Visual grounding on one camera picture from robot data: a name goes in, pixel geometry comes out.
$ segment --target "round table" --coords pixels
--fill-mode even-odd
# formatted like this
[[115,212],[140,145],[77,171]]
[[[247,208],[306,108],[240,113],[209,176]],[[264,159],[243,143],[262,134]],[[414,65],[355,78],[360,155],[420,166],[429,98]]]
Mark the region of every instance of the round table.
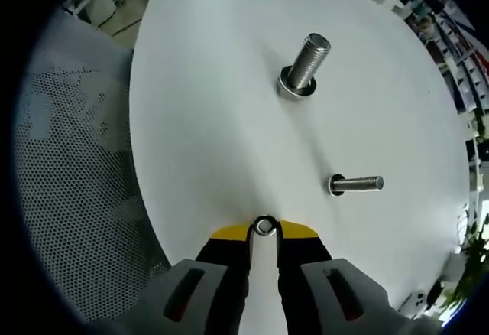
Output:
[[[276,92],[309,33],[330,54],[301,102]],[[271,214],[316,230],[393,306],[428,291],[468,201],[461,123],[416,35],[370,0],[150,0],[131,69],[131,141],[147,213],[171,263],[213,231]],[[333,174],[380,175],[329,195]],[[257,237],[241,333],[286,333],[276,239]]]

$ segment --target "gray mesh fabric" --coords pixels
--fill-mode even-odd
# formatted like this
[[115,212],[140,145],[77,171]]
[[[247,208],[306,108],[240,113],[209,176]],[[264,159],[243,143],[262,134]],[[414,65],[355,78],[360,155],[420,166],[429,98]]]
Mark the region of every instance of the gray mesh fabric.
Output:
[[16,115],[15,168],[33,246],[86,320],[126,311],[168,266],[133,175],[130,66],[131,52],[56,13]]

